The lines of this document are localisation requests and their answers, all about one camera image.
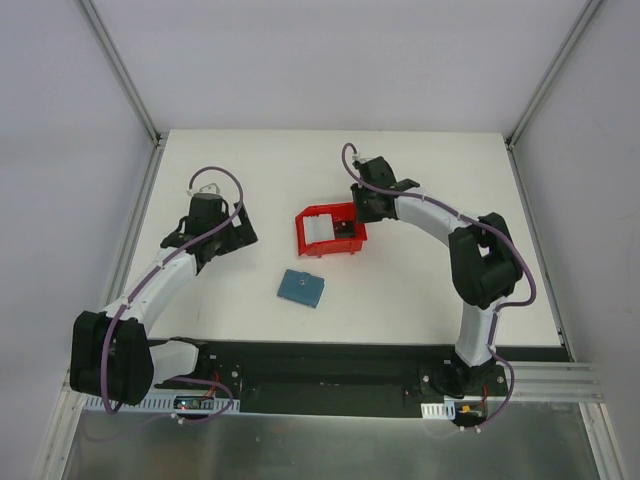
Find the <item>blue leather card holder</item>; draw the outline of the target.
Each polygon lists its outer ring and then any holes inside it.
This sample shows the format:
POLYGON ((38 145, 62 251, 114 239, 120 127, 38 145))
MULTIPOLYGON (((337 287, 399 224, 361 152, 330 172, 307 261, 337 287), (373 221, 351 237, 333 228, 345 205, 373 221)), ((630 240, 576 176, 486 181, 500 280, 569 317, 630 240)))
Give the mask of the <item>blue leather card holder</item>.
POLYGON ((325 280, 308 272, 287 269, 279 285, 279 298, 316 308, 325 287, 325 280))

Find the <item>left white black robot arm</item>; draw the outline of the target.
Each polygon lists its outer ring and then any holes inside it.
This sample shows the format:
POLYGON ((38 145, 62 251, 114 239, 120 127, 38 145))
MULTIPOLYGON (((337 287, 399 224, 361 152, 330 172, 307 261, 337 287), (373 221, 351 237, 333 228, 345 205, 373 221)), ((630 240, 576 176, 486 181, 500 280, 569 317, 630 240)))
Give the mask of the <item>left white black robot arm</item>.
POLYGON ((212 367, 194 342, 173 339, 152 345, 148 335, 171 300, 209 262, 257 240, 243 203, 195 194, 187 215, 161 241, 133 286, 101 311, 84 311, 76 318, 71 389, 114 406, 135 406, 151 387, 175 377, 188 388, 204 387, 212 367))

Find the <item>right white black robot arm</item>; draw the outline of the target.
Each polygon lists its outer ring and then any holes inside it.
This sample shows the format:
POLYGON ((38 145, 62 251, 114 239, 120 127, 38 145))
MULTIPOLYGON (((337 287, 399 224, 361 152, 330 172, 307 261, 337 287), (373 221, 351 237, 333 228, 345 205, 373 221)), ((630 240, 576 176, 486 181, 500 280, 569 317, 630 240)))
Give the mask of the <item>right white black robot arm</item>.
POLYGON ((454 345, 455 360, 450 369, 452 387, 461 394, 473 394, 486 381, 482 365, 492 355, 489 346, 494 315, 513 293, 523 276, 511 249, 504 218, 491 213, 465 221, 444 203, 424 199, 420 184, 398 181, 381 156, 353 162, 359 181, 351 186, 359 223, 385 219, 412 225, 440 241, 449 251, 454 289, 463 302, 461 328, 454 345))

